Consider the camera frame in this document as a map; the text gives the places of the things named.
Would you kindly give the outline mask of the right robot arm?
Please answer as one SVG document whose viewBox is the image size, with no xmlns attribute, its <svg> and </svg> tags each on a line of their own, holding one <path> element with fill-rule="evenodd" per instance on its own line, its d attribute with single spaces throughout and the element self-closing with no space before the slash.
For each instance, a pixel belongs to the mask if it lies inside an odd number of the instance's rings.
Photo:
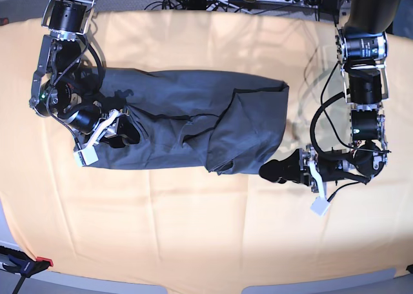
<svg viewBox="0 0 413 294">
<path fill-rule="evenodd" d="M 33 74 L 29 106 L 64 126 L 77 151 L 100 142 L 123 148 L 140 142 L 124 108 L 105 108 L 95 99 L 105 69 L 87 36 L 98 0 L 49 0 L 44 35 Z"/>
</svg>

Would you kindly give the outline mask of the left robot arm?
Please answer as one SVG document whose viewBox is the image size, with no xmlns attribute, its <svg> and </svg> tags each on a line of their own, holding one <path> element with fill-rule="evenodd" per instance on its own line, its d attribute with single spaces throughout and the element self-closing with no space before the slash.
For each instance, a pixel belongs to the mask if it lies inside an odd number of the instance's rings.
<svg viewBox="0 0 413 294">
<path fill-rule="evenodd" d="M 309 134 L 310 144 L 290 157 L 262 165 L 259 176 L 273 183 L 294 182 L 322 194 L 325 183 L 348 180 L 351 185 L 368 184 L 387 164 L 383 101 L 388 98 L 386 58 L 387 29 L 401 0 L 350 0 L 349 15 L 336 24 L 337 68 L 343 91 L 320 100 Z M 344 99 L 350 105 L 351 142 L 344 150 L 323 150 L 316 139 L 316 126 L 327 108 Z"/>
</svg>

